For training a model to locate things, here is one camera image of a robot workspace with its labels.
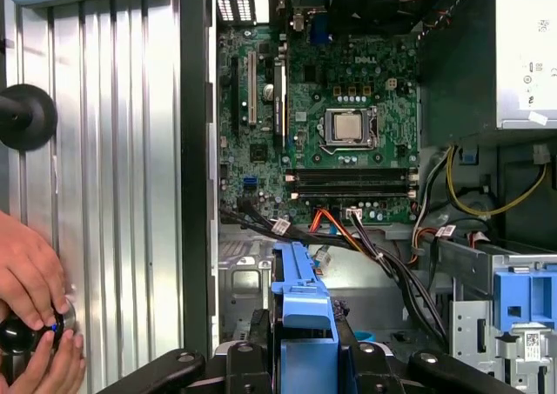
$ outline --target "hand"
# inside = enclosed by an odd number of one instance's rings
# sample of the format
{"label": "hand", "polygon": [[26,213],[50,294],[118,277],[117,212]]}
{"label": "hand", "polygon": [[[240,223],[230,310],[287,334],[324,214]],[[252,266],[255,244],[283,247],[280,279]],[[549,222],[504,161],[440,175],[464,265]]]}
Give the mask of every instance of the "hand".
{"label": "hand", "polygon": [[56,323],[70,306],[64,270],[52,248],[33,230],[0,211],[0,300],[33,330]]}
{"label": "hand", "polygon": [[83,337],[66,331],[47,372],[53,340],[54,332],[43,335],[27,369],[11,387],[0,377],[0,394],[75,394],[79,391],[85,376]]}

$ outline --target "black suction cup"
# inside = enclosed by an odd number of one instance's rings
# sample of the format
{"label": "black suction cup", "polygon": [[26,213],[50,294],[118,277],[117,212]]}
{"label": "black suction cup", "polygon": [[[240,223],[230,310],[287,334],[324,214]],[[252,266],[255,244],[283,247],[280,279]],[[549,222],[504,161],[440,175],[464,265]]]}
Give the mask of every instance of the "black suction cup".
{"label": "black suction cup", "polygon": [[38,87],[13,85],[0,94],[0,141],[15,150],[45,146],[56,133],[57,110]]}

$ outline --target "pci express slot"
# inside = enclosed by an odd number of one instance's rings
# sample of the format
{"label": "pci express slot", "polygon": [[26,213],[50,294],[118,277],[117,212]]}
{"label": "pci express slot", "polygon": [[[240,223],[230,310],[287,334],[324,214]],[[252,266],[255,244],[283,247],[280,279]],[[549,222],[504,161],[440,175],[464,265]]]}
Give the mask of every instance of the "pci express slot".
{"label": "pci express slot", "polygon": [[288,123],[286,120],[286,68],[285,62],[281,59],[275,59],[274,94],[275,145],[280,149],[286,149],[286,138],[288,137]]}
{"label": "pci express slot", "polygon": [[247,52],[247,121],[250,126],[258,123],[258,57]]}
{"label": "pci express slot", "polygon": [[232,117],[232,133],[235,136],[239,134],[240,125],[240,80],[239,80],[239,60],[238,57],[231,58],[231,99],[230,99],[230,112]]}
{"label": "pci express slot", "polygon": [[292,198],[412,197],[417,187],[407,169],[286,170]]}

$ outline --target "side panel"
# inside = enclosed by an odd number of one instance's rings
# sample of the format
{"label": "side panel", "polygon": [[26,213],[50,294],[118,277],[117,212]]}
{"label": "side panel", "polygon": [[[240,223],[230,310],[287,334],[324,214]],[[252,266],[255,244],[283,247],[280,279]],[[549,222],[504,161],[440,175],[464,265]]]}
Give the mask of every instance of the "side panel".
{"label": "side panel", "polygon": [[58,251],[100,391],[183,344],[178,0],[5,0],[8,85],[55,99],[56,137],[10,151],[10,212]]}

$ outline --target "yellow cable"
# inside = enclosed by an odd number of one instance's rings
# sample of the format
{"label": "yellow cable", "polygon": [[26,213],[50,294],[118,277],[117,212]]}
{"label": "yellow cable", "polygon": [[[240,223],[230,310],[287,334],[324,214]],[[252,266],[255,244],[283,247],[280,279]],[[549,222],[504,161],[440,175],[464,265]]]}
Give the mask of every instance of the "yellow cable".
{"label": "yellow cable", "polygon": [[524,200],[526,200],[528,197],[530,197],[534,193],[534,191],[536,191],[536,189],[541,185],[541,183],[543,183],[543,181],[545,180],[546,175],[547,175],[547,165],[545,165],[543,167],[543,173],[542,173],[540,179],[536,182],[536,184],[534,184],[534,186],[530,190],[526,191],[520,197],[517,197],[511,203],[507,204],[504,207],[501,207],[500,209],[491,210],[491,211],[479,211],[479,210],[471,209],[470,207],[467,207],[466,205],[464,205],[463,203],[461,203],[459,201],[459,199],[456,197],[456,192],[454,191],[453,160],[454,160],[455,151],[456,151],[456,148],[453,148],[451,150],[451,152],[449,153],[449,157],[446,161],[446,181],[447,181],[447,184],[448,184],[448,189],[449,189],[451,197],[453,198],[456,205],[458,205],[459,208],[461,210],[463,210],[464,212],[466,212],[468,214],[472,214],[474,216],[490,217],[490,216],[497,216],[498,214],[504,213],[505,211],[509,211],[510,209],[512,209],[513,207],[516,207],[517,205],[522,203]]}

